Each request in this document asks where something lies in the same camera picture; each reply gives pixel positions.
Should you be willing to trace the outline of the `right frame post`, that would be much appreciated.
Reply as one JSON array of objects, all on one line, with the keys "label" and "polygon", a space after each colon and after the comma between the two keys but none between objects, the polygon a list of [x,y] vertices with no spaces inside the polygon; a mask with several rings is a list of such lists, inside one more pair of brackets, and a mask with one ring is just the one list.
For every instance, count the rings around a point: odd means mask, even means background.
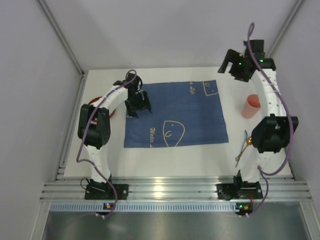
[{"label": "right frame post", "polygon": [[274,58],[290,27],[302,10],[306,0],[271,0],[266,15],[271,20],[271,39],[265,57]]}]

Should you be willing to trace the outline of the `pink plastic cup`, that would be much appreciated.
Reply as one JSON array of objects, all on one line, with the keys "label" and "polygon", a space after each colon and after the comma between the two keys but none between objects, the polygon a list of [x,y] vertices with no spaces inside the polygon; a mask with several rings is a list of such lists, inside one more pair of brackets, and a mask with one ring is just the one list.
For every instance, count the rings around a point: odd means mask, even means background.
[{"label": "pink plastic cup", "polygon": [[251,119],[261,108],[259,96],[251,94],[246,98],[241,115],[245,119]]}]

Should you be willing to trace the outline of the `frame post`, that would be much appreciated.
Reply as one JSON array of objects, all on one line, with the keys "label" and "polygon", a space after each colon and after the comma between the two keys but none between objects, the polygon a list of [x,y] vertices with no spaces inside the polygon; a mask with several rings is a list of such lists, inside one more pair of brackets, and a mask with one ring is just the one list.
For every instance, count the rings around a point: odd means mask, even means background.
[{"label": "frame post", "polygon": [[271,20],[271,39],[265,57],[274,58],[290,27],[302,10],[306,0],[271,0],[266,15]]},{"label": "frame post", "polygon": [[58,41],[62,45],[66,55],[68,56],[69,60],[73,64],[76,71],[79,73],[79,75],[83,76],[85,73],[80,66],[74,52],[72,51],[72,48],[70,47],[65,35],[63,34],[59,24],[57,23],[52,11],[50,10],[48,4],[45,0],[35,0],[35,2],[40,7],[41,11],[43,12],[45,18],[48,20],[51,28],[53,29]]}]

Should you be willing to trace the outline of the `blue handled utensil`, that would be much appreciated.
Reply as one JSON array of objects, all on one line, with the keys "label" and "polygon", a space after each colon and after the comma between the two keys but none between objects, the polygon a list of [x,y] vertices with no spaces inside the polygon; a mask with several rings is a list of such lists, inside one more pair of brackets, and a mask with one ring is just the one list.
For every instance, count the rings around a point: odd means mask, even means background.
[{"label": "blue handled utensil", "polygon": [[245,140],[246,140],[247,138],[248,138],[248,132],[247,132],[247,130],[245,130],[245,131],[244,131],[244,141],[243,141],[243,143],[242,143],[241,150],[242,150],[243,144],[244,144],[244,142],[245,142]]}]

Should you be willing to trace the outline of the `blue cloth placemat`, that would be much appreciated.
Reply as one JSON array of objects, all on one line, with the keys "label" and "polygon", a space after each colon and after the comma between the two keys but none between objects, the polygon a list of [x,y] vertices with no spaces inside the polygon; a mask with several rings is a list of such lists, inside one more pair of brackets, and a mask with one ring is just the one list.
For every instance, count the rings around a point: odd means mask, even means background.
[{"label": "blue cloth placemat", "polygon": [[125,148],[228,143],[216,80],[145,84],[151,111],[125,120]]}]

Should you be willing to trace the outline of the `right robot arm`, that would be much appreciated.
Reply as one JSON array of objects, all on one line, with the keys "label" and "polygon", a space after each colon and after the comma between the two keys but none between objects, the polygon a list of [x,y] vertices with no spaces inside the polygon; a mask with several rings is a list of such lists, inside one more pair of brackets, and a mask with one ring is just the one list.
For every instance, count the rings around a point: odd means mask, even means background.
[{"label": "right robot arm", "polygon": [[289,114],[281,96],[277,81],[276,65],[272,58],[265,57],[264,40],[254,39],[243,42],[244,52],[229,49],[217,71],[228,72],[235,80],[252,82],[258,95],[262,119],[251,132],[253,156],[239,170],[242,181],[256,183],[272,155],[284,148],[291,148],[293,135],[299,120]]}]

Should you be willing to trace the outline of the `gold spoon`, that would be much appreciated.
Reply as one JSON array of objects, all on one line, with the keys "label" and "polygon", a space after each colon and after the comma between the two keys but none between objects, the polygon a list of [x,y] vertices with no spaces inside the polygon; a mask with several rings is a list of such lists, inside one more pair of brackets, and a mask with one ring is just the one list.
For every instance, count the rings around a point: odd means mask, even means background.
[{"label": "gold spoon", "polygon": [[240,160],[241,156],[243,155],[244,151],[246,150],[246,148],[251,145],[252,145],[252,137],[250,136],[244,141],[240,153],[235,157],[236,162],[239,162],[239,160]]}]

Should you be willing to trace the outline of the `left frame post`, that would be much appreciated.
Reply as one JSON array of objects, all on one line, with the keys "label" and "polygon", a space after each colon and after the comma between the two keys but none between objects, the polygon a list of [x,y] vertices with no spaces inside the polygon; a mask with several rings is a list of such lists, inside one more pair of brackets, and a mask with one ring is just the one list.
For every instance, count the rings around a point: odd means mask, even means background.
[{"label": "left frame post", "polygon": [[45,18],[48,20],[51,28],[53,29],[58,41],[62,45],[66,55],[68,56],[69,60],[73,64],[76,71],[79,73],[79,75],[83,76],[85,73],[80,66],[74,52],[72,51],[72,48],[70,47],[65,35],[63,34],[59,24],[57,23],[52,11],[50,10],[48,4],[45,0],[35,0],[35,2],[40,7],[41,11],[43,12]]}]

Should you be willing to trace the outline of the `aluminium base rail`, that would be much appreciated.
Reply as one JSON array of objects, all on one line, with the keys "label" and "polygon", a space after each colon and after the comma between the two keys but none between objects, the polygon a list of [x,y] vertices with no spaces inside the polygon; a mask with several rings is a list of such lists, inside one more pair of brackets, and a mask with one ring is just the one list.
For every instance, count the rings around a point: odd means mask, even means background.
[{"label": "aluminium base rail", "polygon": [[[115,184],[128,185],[129,201],[218,201],[218,184],[229,184],[231,178],[218,177],[115,177]],[[311,201],[312,196],[304,181],[272,177],[261,182],[268,202]],[[80,201],[85,197],[85,183],[78,178],[62,178],[44,184],[43,201]]]}]

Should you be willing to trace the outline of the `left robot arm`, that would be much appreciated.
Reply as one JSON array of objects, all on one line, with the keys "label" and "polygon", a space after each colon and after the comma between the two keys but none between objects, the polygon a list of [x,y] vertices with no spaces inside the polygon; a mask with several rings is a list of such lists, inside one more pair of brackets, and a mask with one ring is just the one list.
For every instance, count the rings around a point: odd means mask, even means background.
[{"label": "left robot arm", "polygon": [[111,137],[111,114],[124,103],[129,117],[138,118],[138,112],[152,111],[148,93],[142,90],[143,81],[134,69],[124,80],[117,80],[111,89],[92,104],[80,108],[77,136],[81,144],[76,162],[91,164],[91,181],[106,184],[111,181],[107,150]]}]

